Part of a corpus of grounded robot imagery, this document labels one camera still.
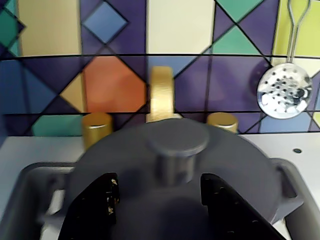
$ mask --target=orange tile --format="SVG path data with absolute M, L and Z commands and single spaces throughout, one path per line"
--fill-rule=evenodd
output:
M 146 85 L 116 56 L 97 56 L 84 69 L 90 113 L 136 112 L 146 103 Z

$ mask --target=slotted spoon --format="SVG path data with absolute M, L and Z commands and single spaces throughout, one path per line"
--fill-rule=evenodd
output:
M 291 32 L 285 63 L 272 67 L 262 76 L 257 87 L 257 101 L 261 110 L 275 119 L 289 119 L 302 113 L 310 103 L 312 79 L 306 70 L 293 63 L 299 27 L 311 6 L 308 0 L 297 24 L 291 0 L 287 8 L 291 20 Z

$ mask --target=gold knob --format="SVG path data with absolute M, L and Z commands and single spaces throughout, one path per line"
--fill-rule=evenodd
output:
M 226 112 L 215 112 L 211 113 L 207 119 L 206 123 L 212 126 L 216 126 L 232 133 L 238 132 L 238 119 Z
M 109 114 L 95 112 L 82 118 L 82 138 L 85 150 L 112 132 L 112 117 Z

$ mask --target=white countertop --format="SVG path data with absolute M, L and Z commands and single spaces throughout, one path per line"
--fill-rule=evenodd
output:
M 294 163 L 320 206 L 320 133 L 247 134 L 270 158 Z M 298 148 L 302 153 L 295 153 Z M 83 154 L 81 137 L 8 137 L 0 148 L 0 219 L 20 171 L 38 162 L 76 162 Z

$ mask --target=green tile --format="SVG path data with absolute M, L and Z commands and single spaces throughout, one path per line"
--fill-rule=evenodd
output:
M 0 13 L 0 43 L 8 47 L 17 36 L 16 20 L 5 10 Z
M 260 55 L 259 51 L 237 26 L 231 28 L 213 44 L 213 53 Z
M 17 16 L 17 9 L 16 9 L 16 1 L 17 0 L 9 0 L 6 4 L 5 4 L 5 8 L 12 13 L 13 15 Z
M 235 21 L 239 22 L 263 0 L 216 0 Z
M 81 136 L 82 115 L 43 115 L 32 126 L 34 136 Z
M 19 57 L 20 56 L 20 51 L 19 51 L 19 42 L 18 40 L 16 40 L 12 46 L 10 47 L 10 52 L 15 55 L 16 57 Z

